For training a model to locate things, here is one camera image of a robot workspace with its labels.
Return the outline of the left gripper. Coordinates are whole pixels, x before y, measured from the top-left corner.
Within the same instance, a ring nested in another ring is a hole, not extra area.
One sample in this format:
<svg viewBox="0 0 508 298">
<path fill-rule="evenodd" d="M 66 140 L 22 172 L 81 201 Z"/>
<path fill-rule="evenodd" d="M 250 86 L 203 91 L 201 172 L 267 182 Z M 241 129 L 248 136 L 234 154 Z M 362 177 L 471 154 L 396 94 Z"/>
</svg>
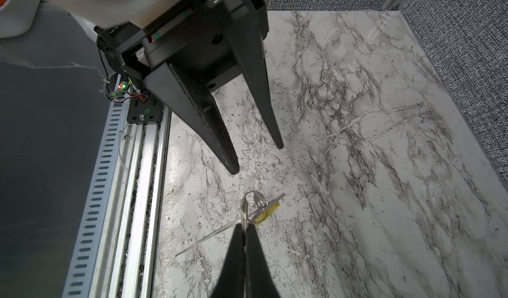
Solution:
<svg viewBox="0 0 508 298">
<path fill-rule="evenodd" d="M 182 0 L 144 29 L 130 22 L 95 27 L 98 48 L 123 78 L 111 95 L 144 96 L 149 90 L 233 175 L 239 173 L 238 157 L 210 92 L 238 75 L 276 147 L 284 147 L 265 62 L 268 31 L 265 0 Z"/>
</svg>

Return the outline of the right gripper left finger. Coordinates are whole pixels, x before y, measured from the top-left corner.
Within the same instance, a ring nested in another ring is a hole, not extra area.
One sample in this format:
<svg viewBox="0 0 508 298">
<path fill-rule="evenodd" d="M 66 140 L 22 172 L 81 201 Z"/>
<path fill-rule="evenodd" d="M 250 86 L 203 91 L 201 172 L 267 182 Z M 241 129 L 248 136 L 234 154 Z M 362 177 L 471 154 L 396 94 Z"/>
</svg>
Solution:
<svg viewBox="0 0 508 298">
<path fill-rule="evenodd" d="M 245 295 L 245 242 L 242 224 L 237 224 L 218 281 L 210 297 L 244 297 Z"/>
</svg>

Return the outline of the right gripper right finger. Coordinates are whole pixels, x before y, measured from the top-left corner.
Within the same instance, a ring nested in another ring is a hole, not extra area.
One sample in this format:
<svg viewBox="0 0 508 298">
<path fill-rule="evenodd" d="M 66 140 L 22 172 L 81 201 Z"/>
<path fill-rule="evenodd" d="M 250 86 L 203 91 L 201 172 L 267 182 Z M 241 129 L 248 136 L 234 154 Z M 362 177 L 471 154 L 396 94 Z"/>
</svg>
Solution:
<svg viewBox="0 0 508 298">
<path fill-rule="evenodd" d="M 246 297 L 280 297 L 253 224 L 246 229 Z"/>
</svg>

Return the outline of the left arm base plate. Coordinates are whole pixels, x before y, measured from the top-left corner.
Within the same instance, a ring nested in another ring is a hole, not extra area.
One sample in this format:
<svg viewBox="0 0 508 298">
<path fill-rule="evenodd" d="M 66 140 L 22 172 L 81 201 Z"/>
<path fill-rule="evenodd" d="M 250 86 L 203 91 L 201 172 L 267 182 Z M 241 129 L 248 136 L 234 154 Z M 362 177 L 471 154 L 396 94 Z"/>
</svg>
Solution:
<svg viewBox="0 0 508 298">
<path fill-rule="evenodd" d="M 146 100 L 136 97 L 130 99 L 126 121 L 135 125 L 158 124 L 163 115 L 164 104 L 156 97 L 149 95 Z"/>
</svg>

